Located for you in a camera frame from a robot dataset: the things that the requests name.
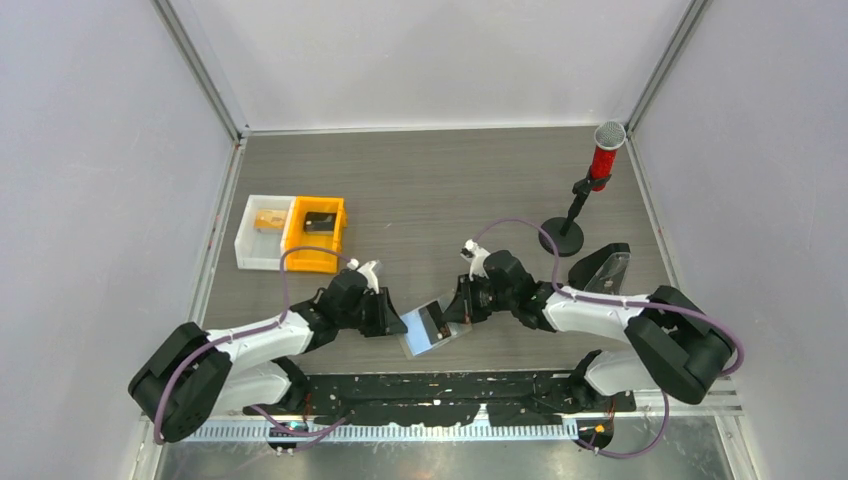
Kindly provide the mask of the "blue grey card holder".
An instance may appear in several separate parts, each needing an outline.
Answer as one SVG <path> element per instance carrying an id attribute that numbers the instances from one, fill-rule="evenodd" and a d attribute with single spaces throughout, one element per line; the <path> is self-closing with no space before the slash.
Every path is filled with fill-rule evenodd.
<path id="1" fill-rule="evenodd" d="M 453 293 L 448 292 L 431 301 L 438 300 L 444 312 L 452 298 Z M 453 335 L 447 340 L 431 344 L 427 338 L 427 334 L 425 333 L 421 318 L 423 307 L 427 304 L 421 305 L 400 316 L 408 328 L 408 332 L 402 336 L 402 340 L 400 341 L 401 347 L 408 359 L 427 354 L 428 352 L 440 348 L 448 342 L 456 340 L 472 331 L 472 326 L 469 324 L 447 323 L 450 326 Z"/>

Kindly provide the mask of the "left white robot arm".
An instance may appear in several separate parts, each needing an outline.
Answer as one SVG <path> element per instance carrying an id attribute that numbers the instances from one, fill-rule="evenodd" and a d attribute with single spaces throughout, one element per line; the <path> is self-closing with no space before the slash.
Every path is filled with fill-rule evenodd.
<path id="1" fill-rule="evenodd" d="M 128 393 L 162 443 L 176 443 L 210 417 L 253 405 L 298 412 L 306 378 L 294 356 L 334 341 L 341 330 L 366 338 L 403 335 L 387 288 L 361 267 L 344 269 L 316 295 L 281 314 L 233 329 L 178 326 L 132 377 Z"/>

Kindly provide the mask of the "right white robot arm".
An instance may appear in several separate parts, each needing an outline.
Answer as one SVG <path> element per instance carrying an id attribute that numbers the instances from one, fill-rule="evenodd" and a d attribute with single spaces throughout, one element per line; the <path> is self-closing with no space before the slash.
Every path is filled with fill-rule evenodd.
<path id="1" fill-rule="evenodd" d="M 621 351 L 587 353 L 564 380 L 563 395 L 575 411 L 596 410 L 619 393 L 654 388 L 696 405 L 742 361 L 731 334 L 673 287 L 662 285 L 651 295 L 589 294 L 534 279 L 507 250 L 463 254 L 471 267 L 457 280 L 444 322 L 475 324 L 507 312 L 532 330 L 581 332 L 627 344 Z"/>

